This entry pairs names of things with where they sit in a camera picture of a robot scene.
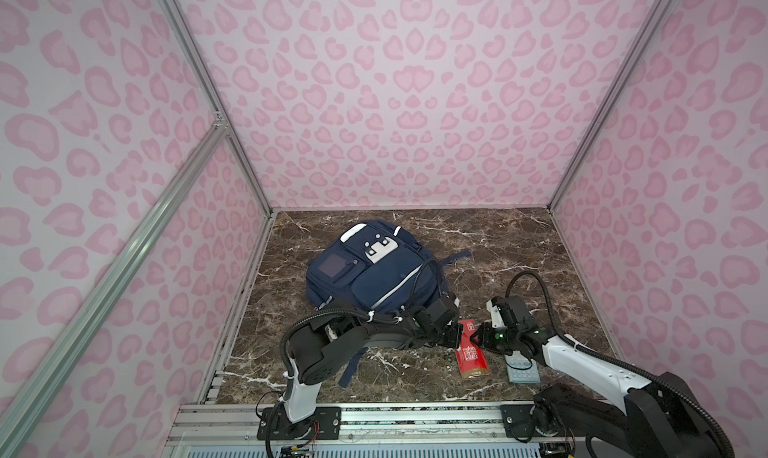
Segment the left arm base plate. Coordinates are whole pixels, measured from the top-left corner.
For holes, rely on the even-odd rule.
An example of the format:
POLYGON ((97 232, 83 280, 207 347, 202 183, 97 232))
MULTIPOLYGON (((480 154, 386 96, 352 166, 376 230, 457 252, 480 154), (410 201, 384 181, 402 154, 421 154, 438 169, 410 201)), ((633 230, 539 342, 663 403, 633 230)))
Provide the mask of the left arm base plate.
POLYGON ((320 406, 308 418, 291 422, 282 405, 267 407, 261 412, 262 423, 259 426, 257 438, 265 441, 309 441, 336 440, 339 437, 341 425, 341 408, 336 406, 320 406))

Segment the teal calculator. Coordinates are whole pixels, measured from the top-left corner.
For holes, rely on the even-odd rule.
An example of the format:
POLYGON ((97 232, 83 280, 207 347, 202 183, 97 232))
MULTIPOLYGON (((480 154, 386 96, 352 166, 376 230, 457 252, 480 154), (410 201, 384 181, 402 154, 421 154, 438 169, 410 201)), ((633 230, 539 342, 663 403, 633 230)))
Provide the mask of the teal calculator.
POLYGON ((537 364, 523 356, 519 351, 505 355, 507 376, 513 384, 539 384, 541 382, 537 364))

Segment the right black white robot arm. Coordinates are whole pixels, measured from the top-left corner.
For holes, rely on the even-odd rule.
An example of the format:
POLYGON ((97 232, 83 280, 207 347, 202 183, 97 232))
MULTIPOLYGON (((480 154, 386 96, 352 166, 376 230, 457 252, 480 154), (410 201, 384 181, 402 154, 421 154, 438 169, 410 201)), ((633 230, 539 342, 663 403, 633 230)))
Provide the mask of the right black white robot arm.
POLYGON ((525 301, 507 290, 490 300, 491 319, 470 341, 490 353, 520 353, 596 393, 589 398, 564 385, 540 392, 535 401, 554 421, 587 441, 597 438, 633 457, 734 456, 725 430, 684 380, 606 356, 564 333, 544 280, 534 271, 528 275, 541 288, 549 325, 541 324, 525 301))

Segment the aluminium front rail frame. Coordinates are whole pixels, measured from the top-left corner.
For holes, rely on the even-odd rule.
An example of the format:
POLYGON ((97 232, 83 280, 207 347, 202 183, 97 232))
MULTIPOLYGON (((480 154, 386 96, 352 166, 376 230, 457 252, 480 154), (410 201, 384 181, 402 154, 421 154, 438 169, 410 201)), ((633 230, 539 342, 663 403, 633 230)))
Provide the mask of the aluminium front rail frame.
POLYGON ((629 457, 599 439, 507 438, 502 402, 340 403, 336 440, 261 441, 260 405, 186 405, 161 452, 164 457, 629 457))

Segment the red rectangular box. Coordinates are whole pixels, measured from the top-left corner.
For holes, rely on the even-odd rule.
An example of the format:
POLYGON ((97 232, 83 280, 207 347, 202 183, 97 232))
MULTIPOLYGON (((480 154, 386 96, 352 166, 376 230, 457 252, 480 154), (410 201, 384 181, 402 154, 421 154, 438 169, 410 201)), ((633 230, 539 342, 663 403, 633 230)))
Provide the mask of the red rectangular box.
POLYGON ((464 379, 471 379, 490 374, 483 351, 474 345, 470 338, 477 330, 473 320, 461 320, 462 334, 459 347, 456 349, 456 359, 459 372, 464 379))

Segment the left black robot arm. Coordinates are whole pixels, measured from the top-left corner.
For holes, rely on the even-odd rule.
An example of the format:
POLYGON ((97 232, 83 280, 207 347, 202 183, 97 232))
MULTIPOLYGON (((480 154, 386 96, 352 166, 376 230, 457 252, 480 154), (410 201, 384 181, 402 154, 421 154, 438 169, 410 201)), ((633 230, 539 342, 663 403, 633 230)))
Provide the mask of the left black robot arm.
POLYGON ((463 325, 455 295, 441 288, 440 263, 427 261, 414 281, 419 282, 427 270, 435 276, 437 295, 426 306, 409 303, 398 310, 376 312, 340 300, 288 328, 279 344, 287 387, 271 411, 262 415, 266 442, 279 429, 293 436, 302 435, 303 427, 318 432, 314 416, 322 383, 364 348, 460 347, 463 325))

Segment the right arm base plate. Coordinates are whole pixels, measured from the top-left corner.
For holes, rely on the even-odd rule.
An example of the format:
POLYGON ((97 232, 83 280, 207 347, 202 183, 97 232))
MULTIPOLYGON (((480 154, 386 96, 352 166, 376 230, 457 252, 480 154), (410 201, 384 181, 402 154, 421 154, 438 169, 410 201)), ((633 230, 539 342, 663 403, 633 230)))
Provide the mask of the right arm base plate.
POLYGON ((502 405, 502 425, 507 438, 529 443, 539 438, 583 437, 584 433, 573 424, 567 424, 565 415, 552 404, 502 405))

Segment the aluminium diagonal frame bar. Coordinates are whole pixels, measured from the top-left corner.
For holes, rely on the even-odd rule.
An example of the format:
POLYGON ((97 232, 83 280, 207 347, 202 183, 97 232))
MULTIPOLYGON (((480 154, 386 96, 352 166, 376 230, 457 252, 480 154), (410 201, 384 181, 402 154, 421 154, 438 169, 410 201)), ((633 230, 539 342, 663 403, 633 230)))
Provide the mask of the aluminium diagonal frame bar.
POLYGON ((227 133, 211 127, 19 390, 1 419, 3 457, 18 455, 227 133))

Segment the navy blue student backpack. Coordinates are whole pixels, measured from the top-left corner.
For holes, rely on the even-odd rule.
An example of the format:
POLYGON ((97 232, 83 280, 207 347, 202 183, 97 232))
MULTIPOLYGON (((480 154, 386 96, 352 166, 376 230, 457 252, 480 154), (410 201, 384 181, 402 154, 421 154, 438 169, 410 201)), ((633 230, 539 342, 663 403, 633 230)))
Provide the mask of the navy blue student backpack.
MULTIPOLYGON (((417 270, 431 259, 438 261, 444 276, 441 288, 454 294, 444 268, 469 254, 463 250, 438 259, 400 226, 376 220, 357 223, 309 263, 306 297, 319 310, 340 300, 376 312, 398 310, 409 303, 426 306, 437 295, 435 276, 427 270, 415 282, 417 270)), ((349 385, 368 349, 360 350, 338 370, 341 386, 349 385)))

